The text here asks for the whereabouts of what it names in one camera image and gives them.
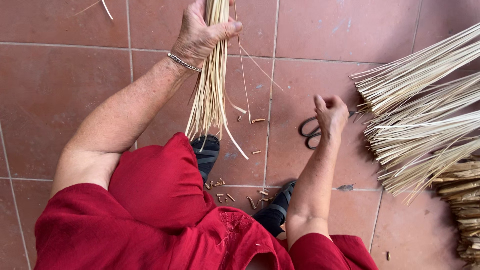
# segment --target red dress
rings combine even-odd
[[[36,269],[244,269],[270,253],[275,269],[377,269],[358,237],[303,236],[290,249],[245,212],[203,191],[183,133],[125,152],[108,191],[59,191],[35,225]]]

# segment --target hand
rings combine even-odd
[[[349,115],[345,103],[338,96],[322,99],[315,95],[314,101],[322,138],[340,137]]]
[[[184,62],[201,68],[215,45],[240,33],[242,24],[231,17],[228,23],[207,26],[204,20],[206,0],[196,0],[183,11],[180,34],[171,53]]]

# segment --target fingernail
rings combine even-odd
[[[235,27],[235,31],[237,31],[237,32],[242,30],[242,28],[243,28],[243,25],[242,25],[241,22],[234,22],[233,26]]]

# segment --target tile floor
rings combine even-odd
[[[180,29],[181,11],[192,0],[96,0],[0,2],[0,265],[32,269],[34,224],[45,207],[60,151],[80,122],[108,96],[165,56]],[[273,86],[248,58],[245,78],[253,118],[230,128],[246,161],[228,138],[211,178],[226,186],[229,206],[254,213],[246,196],[272,193],[299,175],[311,151],[297,128],[313,115],[312,95],[340,95],[349,109],[361,99],[348,75],[425,48],[480,21],[476,0],[238,0],[244,23],[240,40],[284,89]],[[227,89],[246,106],[236,40],[228,58]],[[479,70],[480,61],[464,67]],[[183,131],[189,79],[138,139],[138,147],[164,144]],[[402,196],[383,193],[378,165],[365,149],[361,123],[342,135],[334,187],[332,233],[362,238],[380,269],[459,269],[456,230],[447,205],[424,192],[408,208]],[[386,260],[390,251],[391,261]]]

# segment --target scissor handle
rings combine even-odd
[[[303,121],[302,124],[300,124],[299,132],[300,132],[300,134],[301,134],[302,136],[310,137],[310,136],[312,136],[313,134],[315,134],[317,131],[320,130],[320,126],[317,126],[312,132],[310,132],[310,133],[308,133],[308,134],[306,134],[306,133],[303,132],[304,126],[305,126],[308,122],[310,122],[310,121],[312,121],[312,120],[315,120],[315,119],[317,119],[317,118],[316,118],[315,116],[313,116],[313,117],[310,117],[310,118],[308,118],[307,120]]]

